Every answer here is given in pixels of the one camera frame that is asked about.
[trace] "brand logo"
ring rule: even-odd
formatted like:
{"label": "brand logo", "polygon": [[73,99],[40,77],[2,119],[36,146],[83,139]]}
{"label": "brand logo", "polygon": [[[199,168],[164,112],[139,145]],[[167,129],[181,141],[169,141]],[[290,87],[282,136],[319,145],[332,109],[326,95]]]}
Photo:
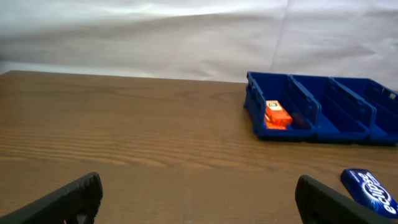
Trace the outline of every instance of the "brand logo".
{"label": "brand logo", "polygon": [[391,196],[388,192],[380,186],[380,183],[372,176],[371,173],[358,173],[362,177],[364,183],[362,185],[363,191],[369,198],[383,204],[384,208],[391,214],[396,214],[397,211],[390,206]]}

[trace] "wooden table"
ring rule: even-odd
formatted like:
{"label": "wooden table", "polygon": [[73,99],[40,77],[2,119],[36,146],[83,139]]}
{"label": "wooden table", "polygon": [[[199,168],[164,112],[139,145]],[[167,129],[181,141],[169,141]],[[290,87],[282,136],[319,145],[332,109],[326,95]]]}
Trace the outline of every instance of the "wooden table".
{"label": "wooden table", "polygon": [[348,167],[398,198],[394,147],[259,141],[245,84],[8,72],[0,76],[0,215],[90,172],[96,223],[301,223],[308,174],[348,196]]}

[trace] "wood grain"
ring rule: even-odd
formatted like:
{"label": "wood grain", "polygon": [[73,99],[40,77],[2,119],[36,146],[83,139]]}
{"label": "wood grain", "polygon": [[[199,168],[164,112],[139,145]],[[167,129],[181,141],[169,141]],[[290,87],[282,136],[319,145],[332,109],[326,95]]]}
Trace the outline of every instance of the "wood grain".
{"label": "wood grain", "polygon": [[370,169],[398,197],[394,147],[259,141],[242,83],[0,76],[0,215],[99,172],[96,223],[301,223],[295,184]]}

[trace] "blue plastic bin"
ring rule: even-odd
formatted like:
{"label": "blue plastic bin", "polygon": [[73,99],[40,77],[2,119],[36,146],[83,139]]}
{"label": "blue plastic bin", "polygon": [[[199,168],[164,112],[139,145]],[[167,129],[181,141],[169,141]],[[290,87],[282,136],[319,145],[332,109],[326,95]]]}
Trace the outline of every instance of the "blue plastic bin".
{"label": "blue plastic bin", "polygon": [[[259,138],[308,139],[315,133],[320,105],[300,83],[289,75],[248,72],[244,107]],[[287,130],[267,129],[264,122],[266,100],[277,100],[293,117]]]}
{"label": "blue plastic bin", "polygon": [[321,104],[319,140],[359,141],[369,136],[376,110],[362,97],[329,77],[293,75]]}
{"label": "blue plastic bin", "polygon": [[376,120],[370,130],[373,142],[398,142],[398,96],[367,78],[334,78],[375,107]]}

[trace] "white label on orange package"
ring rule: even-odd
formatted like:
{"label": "white label on orange package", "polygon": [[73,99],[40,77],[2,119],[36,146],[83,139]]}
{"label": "white label on orange package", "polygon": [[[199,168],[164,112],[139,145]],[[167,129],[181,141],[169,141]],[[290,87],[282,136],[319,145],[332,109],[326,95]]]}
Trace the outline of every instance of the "white label on orange package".
{"label": "white label on orange package", "polygon": [[282,107],[279,106],[279,102],[277,100],[267,100],[266,103],[271,110],[282,110]]}

